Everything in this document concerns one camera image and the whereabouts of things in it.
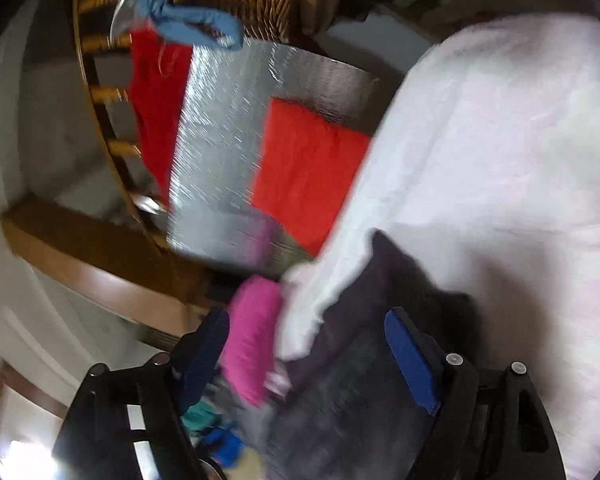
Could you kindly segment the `black puffer jacket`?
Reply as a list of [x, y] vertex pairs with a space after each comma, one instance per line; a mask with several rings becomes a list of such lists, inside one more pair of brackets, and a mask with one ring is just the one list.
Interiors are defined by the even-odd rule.
[[384, 331], [400, 307], [446, 352], [474, 360], [477, 308], [445, 292], [383, 232], [372, 258], [324, 313], [308, 356], [288, 364], [290, 391], [277, 405], [263, 453], [270, 479], [403, 479], [431, 418], [394, 362]]

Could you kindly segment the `teal garment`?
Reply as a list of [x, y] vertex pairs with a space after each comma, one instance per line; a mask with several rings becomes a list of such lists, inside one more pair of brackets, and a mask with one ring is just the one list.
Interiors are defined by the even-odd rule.
[[214, 405], [200, 400], [181, 416], [181, 422], [189, 434], [204, 434], [222, 424], [222, 415]]

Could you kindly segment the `grey garment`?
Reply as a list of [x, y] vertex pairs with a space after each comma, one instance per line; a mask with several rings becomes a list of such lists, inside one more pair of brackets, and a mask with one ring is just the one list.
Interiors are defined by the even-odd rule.
[[204, 395], [228, 422], [234, 422], [242, 442], [259, 453], [266, 451], [277, 408], [275, 402], [266, 399], [259, 406], [250, 405], [230, 388], [222, 375], [212, 379]]

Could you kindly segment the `blue garment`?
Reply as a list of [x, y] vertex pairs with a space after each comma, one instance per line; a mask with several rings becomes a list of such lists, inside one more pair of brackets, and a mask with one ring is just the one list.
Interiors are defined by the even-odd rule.
[[232, 468], [240, 459], [244, 444], [235, 426], [212, 427], [198, 442], [197, 450], [223, 468]]

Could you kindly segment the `pink pillow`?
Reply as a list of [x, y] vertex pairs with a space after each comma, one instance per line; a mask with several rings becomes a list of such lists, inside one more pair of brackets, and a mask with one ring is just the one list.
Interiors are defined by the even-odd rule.
[[282, 307], [279, 284], [259, 275], [245, 280], [228, 305], [230, 333], [221, 356], [222, 373], [239, 399], [255, 408], [264, 402], [266, 378], [274, 370]]

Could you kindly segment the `wooden bedside cabinet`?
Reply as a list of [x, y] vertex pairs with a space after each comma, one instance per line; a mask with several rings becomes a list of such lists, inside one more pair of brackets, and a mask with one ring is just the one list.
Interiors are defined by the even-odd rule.
[[129, 321], [179, 337], [216, 304], [208, 268], [160, 252], [126, 226], [34, 195], [4, 210], [0, 222], [15, 255]]

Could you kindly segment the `white fluffy bed blanket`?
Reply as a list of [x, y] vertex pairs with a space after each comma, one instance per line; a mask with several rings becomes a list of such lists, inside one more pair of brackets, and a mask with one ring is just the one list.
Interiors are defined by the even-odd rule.
[[318, 257], [287, 274], [279, 359], [309, 352], [381, 230], [473, 296], [486, 358], [528, 365], [567, 476], [600, 472], [600, 21], [467, 27], [406, 75]]

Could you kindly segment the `red cloth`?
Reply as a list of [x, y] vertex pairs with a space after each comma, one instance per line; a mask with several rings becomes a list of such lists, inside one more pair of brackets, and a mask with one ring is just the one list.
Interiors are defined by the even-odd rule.
[[307, 108], [272, 99], [250, 205], [277, 221], [315, 257], [346, 200], [370, 136]]

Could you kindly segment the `silver foil headboard panel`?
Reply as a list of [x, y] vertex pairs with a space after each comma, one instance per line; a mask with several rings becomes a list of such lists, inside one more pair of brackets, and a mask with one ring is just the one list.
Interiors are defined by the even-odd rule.
[[398, 86], [306, 50], [248, 39], [195, 48], [173, 155], [166, 241], [182, 256], [277, 278], [306, 253], [250, 206], [268, 102], [296, 102], [372, 134]]

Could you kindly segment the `red hanging garment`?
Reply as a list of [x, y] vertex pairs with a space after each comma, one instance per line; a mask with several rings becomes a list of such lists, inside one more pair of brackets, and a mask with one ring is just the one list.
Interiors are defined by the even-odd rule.
[[128, 96], [140, 158], [167, 202], [192, 49], [170, 44], [144, 28], [131, 32], [130, 52], [133, 70]]

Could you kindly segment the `light blue cloth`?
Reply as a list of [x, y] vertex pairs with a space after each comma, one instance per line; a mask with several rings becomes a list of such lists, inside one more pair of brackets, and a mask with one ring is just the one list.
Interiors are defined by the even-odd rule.
[[178, 6], [172, 0], [140, 0], [140, 18], [163, 39], [189, 47], [235, 52], [244, 45], [242, 21], [206, 6]]

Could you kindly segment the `wooden ladder frame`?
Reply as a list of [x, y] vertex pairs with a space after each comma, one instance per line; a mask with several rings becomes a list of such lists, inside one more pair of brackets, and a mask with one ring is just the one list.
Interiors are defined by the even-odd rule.
[[131, 36], [126, 32], [117, 38], [109, 37], [109, 26], [119, 0], [72, 0], [73, 43], [80, 68], [83, 88], [94, 120], [98, 143], [126, 212], [155, 247], [157, 252], [169, 249], [166, 229], [158, 225], [166, 218], [166, 205], [157, 192], [151, 192], [149, 181], [133, 176], [130, 162], [140, 161], [140, 142], [119, 136], [111, 121], [112, 109], [130, 105], [123, 84], [108, 84], [102, 80], [97, 62], [120, 54], [130, 58]]

